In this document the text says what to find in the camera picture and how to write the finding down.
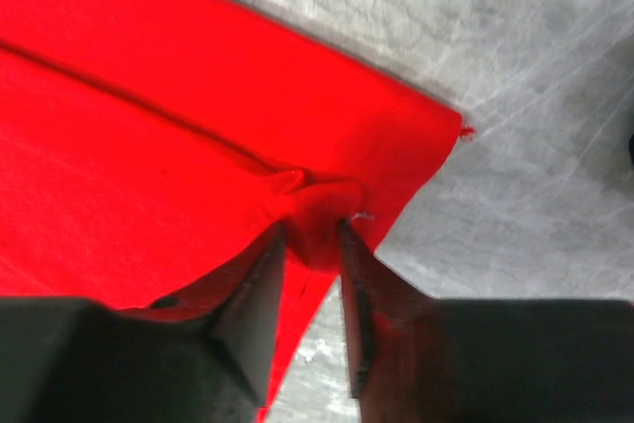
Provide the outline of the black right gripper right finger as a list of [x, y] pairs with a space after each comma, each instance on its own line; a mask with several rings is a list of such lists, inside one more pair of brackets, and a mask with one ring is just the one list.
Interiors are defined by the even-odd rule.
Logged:
[[633, 305], [433, 298], [338, 226], [352, 397], [366, 422], [629, 422]]

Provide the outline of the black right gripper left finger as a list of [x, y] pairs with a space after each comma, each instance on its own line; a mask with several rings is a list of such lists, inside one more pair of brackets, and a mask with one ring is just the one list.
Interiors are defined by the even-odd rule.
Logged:
[[5, 422], [252, 422], [264, 407], [285, 237], [146, 308], [77, 297], [1, 301]]

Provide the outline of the red t-shirt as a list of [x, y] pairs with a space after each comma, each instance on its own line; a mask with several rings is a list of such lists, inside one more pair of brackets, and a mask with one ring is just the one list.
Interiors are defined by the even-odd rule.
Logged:
[[232, 0], [1, 0], [1, 291], [141, 306], [274, 221], [274, 399], [337, 274], [464, 132], [460, 113]]

